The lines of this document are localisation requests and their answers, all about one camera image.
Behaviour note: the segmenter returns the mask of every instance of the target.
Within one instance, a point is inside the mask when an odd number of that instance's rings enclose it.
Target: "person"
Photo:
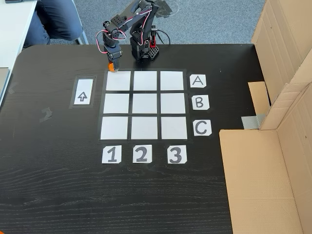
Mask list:
[[[82,26],[72,0],[39,0],[24,48],[50,44],[50,39],[76,40],[81,34]]]

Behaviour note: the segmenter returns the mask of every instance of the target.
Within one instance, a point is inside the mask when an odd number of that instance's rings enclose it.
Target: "robotic arm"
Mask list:
[[[129,28],[131,28],[132,54],[136,60],[146,58],[154,60],[159,49],[155,40],[157,29],[152,24],[158,8],[151,0],[134,0],[124,12],[112,18],[111,22],[104,22],[102,53],[107,54],[110,71],[119,70],[119,59],[122,56],[119,41],[126,39],[124,32]]]

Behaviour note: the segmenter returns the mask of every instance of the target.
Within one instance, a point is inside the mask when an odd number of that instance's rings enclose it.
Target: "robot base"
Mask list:
[[[135,57],[137,62],[140,62],[141,59],[150,59],[153,61],[156,56],[159,54],[159,48],[157,45],[155,47],[150,47],[150,42],[147,40],[144,45],[138,45],[133,38],[130,38],[131,52]]]

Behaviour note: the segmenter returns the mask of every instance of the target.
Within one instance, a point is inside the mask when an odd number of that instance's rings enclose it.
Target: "up arrow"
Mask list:
[[[87,99],[88,97],[86,96],[86,94],[84,92],[82,92],[82,94],[80,94],[78,96],[78,98],[80,99],[80,101],[84,101],[85,99]]]

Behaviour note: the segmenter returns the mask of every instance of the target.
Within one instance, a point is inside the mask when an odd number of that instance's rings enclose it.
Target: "orange gripper tip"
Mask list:
[[[115,72],[115,70],[114,70],[114,65],[113,65],[112,62],[109,62],[109,63],[108,63],[108,70],[111,71],[111,72]]]

